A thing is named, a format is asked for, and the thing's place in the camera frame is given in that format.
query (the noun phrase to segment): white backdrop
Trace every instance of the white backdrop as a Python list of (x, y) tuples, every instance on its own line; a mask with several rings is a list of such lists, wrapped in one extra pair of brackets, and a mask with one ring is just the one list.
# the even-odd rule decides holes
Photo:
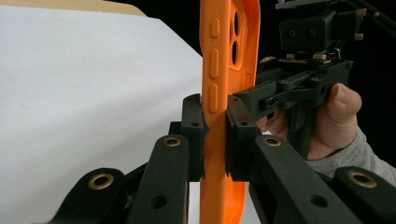
[(89, 171), (146, 162), (201, 79), (201, 56), (159, 20), (0, 6), (0, 223), (47, 222)]

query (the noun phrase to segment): human hand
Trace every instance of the human hand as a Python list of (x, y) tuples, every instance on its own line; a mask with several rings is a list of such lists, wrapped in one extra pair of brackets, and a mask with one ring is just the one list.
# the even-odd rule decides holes
[[(321, 105), (314, 119), (308, 160), (319, 160), (347, 147), (355, 138), (358, 130), (356, 114), (361, 109), (359, 94), (341, 83), (334, 84), (329, 101)], [(257, 120), (263, 132), (287, 138), (287, 110), (277, 109), (270, 119)]]

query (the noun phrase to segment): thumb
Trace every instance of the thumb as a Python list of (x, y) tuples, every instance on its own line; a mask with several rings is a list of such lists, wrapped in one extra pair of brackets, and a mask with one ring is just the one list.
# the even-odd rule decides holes
[(337, 123), (349, 123), (361, 109), (361, 96), (341, 83), (332, 86), (328, 114)]

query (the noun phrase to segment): gray sleeve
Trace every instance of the gray sleeve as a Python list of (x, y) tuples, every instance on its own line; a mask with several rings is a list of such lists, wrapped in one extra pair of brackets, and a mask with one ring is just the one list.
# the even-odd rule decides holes
[(315, 171), (329, 177), (334, 176), (338, 167), (358, 166), (381, 176), (396, 187), (396, 169), (374, 154), (361, 129), (358, 129), (355, 139), (349, 146), (329, 157), (307, 163)]

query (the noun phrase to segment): finger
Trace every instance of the finger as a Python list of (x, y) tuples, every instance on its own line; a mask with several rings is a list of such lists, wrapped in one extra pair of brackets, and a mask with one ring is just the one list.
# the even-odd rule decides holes
[(287, 110), (276, 109), (274, 116), (267, 121), (265, 131), (286, 138), (288, 129)]
[(258, 119), (258, 120), (256, 121), (257, 126), (259, 127), (259, 129), (260, 129), (263, 133), (265, 133), (265, 126), (266, 126), (266, 124), (267, 124), (267, 121), (268, 121), (268, 118), (267, 118), (267, 117), (263, 117), (263, 118)]
[(341, 83), (332, 86), (327, 103), (328, 114), (338, 123), (349, 123), (361, 109), (361, 97)]
[(265, 58), (263, 58), (263, 59), (260, 61), (260, 63), (266, 63), (266, 62), (269, 62), (269, 61), (271, 61), (271, 60), (273, 60), (273, 59), (276, 59), (276, 57), (273, 57), (273, 56), (265, 57)]

